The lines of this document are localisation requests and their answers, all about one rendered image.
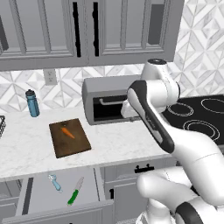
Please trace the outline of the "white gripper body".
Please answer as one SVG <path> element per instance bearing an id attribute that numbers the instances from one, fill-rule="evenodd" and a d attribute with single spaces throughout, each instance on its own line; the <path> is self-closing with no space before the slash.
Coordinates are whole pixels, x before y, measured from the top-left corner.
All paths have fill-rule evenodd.
<path id="1" fill-rule="evenodd" d="M 121 109 L 121 114 L 124 118 L 138 118 L 139 114 L 131 107 L 130 103 L 128 100 L 125 100 L 122 103 L 122 109 Z"/>

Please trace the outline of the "orange carrot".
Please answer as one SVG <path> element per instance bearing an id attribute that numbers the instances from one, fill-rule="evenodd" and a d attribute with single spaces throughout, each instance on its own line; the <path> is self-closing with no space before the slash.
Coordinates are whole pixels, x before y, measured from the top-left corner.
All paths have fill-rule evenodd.
<path id="1" fill-rule="evenodd" d="M 62 127 L 61 131 L 64 134 L 66 134 L 68 137 L 71 137 L 72 139 L 75 139 L 75 136 L 66 127 Z"/>

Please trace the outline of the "dark wooden cutting board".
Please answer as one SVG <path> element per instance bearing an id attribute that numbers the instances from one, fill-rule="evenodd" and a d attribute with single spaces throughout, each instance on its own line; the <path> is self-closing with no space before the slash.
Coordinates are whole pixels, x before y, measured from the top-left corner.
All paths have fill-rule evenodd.
<path id="1" fill-rule="evenodd" d="M 75 139 L 64 134 L 61 131 L 62 127 L 66 127 L 75 136 Z M 49 129 L 56 158 L 63 158 L 91 149 L 91 144 L 78 118 L 50 123 Z"/>

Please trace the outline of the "grey toaster oven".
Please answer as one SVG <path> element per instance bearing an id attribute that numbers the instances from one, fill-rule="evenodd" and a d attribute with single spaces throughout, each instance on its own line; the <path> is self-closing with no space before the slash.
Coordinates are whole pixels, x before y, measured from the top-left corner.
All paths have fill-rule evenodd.
<path id="1" fill-rule="evenodd" d="M 82 85 L 82 101 L 85 116 L 90 125 L 138 121 L 138 118 L 124 118 L 121 114 L 122 104 L 103 106 L 105 102 L 118 102 L 127 99 L 127 89 L 140 75 L 124 75 L 86 78 Z"/>

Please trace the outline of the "grey drawer front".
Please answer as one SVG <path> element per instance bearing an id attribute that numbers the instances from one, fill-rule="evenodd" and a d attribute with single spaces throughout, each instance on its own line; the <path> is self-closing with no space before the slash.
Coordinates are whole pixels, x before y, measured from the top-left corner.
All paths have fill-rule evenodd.
<path id="1" fill-rule="evenodd" d="M 150 166 L 154 166 L 156 170 L 165 167 L 173 167 L 176 163 L 177 160 L 173 157 L 151 158 L 137 162 L 124 162 L 123 164 L 104 166 L 100 168 L 100 171 L 102 179 L 105 182 L 110 182 L 118 179 L 126 179 L 127 177 L 136 177 L 140 174 L 134 172 L 137 165 L 142 168 L 150 164 Z"/>

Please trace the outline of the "black hob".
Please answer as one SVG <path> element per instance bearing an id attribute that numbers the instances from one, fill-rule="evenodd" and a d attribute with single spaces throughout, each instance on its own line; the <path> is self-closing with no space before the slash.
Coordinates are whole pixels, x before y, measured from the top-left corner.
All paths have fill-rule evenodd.
<path id="1" fill-rule="evenodd" d="M 224 154 L 224 94 L 179 98 L 161 116 L 173 127 L 206 134 Z"/>

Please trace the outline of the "grey upper cupboard door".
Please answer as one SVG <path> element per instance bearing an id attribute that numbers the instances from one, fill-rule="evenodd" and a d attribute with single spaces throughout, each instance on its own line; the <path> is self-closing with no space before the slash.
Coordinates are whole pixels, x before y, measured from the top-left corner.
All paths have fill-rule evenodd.
<path id="1" fill-rule="evenodd" d="M 95 57 L 93 2 L 98 2 L 99 57 Z M 185 0 L 86 0 L 90 66 L 174 59 Z"/>
<path id="2" fill-rule="evenodd" d="M 75 46 L 73 2 L 78 3 L 80 49 Z M 0 0 L 9 49 L 0 43 L 0 71 L 81 67 L 87 63 L 82 0 Z"/>

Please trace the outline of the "grey cupboard door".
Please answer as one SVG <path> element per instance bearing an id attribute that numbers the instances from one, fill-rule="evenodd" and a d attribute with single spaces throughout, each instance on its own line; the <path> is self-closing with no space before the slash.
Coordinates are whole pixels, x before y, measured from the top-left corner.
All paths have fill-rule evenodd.
<path id="1" fill-rule="evenodd" d="M 114 224 L 135 224 L 144 211 L 147 199 L 137 190 L 137 176 L 118 179 L 104 184 L 105 197 L 110 200 L 109 189 L 114 188 Z"/>
<path id="2" fill-rule="evenodd" d="M 73 2 L 78 3 L 80 49 L 75 46 Z M 87 63 L 82 0 L 0 0 L 9 49 L 0 43 L 0 71 L 81 67 Z"/>
<path id="3" fill-rule="evenodd" d="M 95 57 L 93 2 L 98 2 L 99 57 Z M 86 0 L 90 66 L 174 59 L 185 0 Z"/>

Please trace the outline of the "grey lower cupboard door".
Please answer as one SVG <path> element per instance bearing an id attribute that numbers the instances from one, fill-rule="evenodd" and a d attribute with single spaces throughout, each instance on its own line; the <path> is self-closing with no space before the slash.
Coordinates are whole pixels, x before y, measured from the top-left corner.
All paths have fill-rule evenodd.
<path id="1" fill-rule="evenodd" d="M 114 224 L 135 224 L 144 211 L 147 199 L 137 190 L 137 176 L 118 179 L 104 184 L 105 197 L 110 200 L 109 189 L 114 188 Z"/>

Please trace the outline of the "blue water bottle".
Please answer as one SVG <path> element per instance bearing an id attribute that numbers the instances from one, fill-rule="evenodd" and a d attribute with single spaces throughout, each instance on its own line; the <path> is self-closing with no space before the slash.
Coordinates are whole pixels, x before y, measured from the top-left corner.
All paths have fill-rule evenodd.
<path id="1" fill-rule="evenodd" d="M 39 116 L 39 105 L 38 105 L 35 92 L 31 89 L 28 89 L 25 92 L 25 97 L 27 100 L 27 105 L 28 105 L 28 109 L 29 109 L 31 117 Z"/>

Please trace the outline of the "grey open drawer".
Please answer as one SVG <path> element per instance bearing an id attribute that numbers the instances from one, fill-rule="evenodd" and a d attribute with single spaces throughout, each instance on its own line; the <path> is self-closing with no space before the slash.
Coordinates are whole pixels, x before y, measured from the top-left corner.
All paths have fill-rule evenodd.
<path id="1" fill-rule="evenodd" d="M 53 174 L 63 192 L 55 189 L 46 172 L 26 178 L 16 214 L 3 219 L 3 224 L 113 224 L 113 201 L 105 199 L 98 170 L 78 167 Z M 68 206 L 81 177 L 84 181 L 79 194 Z"/>

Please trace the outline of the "grey lower cupboard run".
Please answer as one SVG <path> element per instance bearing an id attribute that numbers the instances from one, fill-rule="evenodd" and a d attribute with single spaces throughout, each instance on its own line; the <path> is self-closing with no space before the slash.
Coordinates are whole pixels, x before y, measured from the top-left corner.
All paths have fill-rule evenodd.
<path id="1" fill-rule="evenodd" d="M 0 224 L 4 218 L 16 214 L 21 188 L 22 182 L 19 179 L 0 182 Z"/>

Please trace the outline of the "white wall outlet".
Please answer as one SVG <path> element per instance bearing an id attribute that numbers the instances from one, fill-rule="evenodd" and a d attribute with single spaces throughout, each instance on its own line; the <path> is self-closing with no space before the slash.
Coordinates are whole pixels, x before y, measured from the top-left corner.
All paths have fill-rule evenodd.
<path id="1" fill-rule="evenodd" d="M 52 69 L 44 69 L 45 84 L 47 86 L 55 86 L 57 84 L 56 71 Z"/>

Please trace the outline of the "green handled knife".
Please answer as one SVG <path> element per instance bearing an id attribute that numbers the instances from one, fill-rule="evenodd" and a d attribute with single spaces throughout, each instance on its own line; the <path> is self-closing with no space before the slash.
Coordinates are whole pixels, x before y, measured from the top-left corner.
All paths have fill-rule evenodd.
<path id="1" fill-rule="evenodd" d="M 83 181 L 84 181 L 84 177 L 81 177 L 79 179 L 79 181 L 77 182 L 76 187 L 74 188 L 73 194 L 72 194 L 71 198 L 67 202 L 68 206 L 71 206 L 74 203 L 74 201 L 76 200 L 76 198 L 77 198 L 77 196 L 79 194 L 79 191 L 81 189 L 81 186 L 83 184 Z"/>

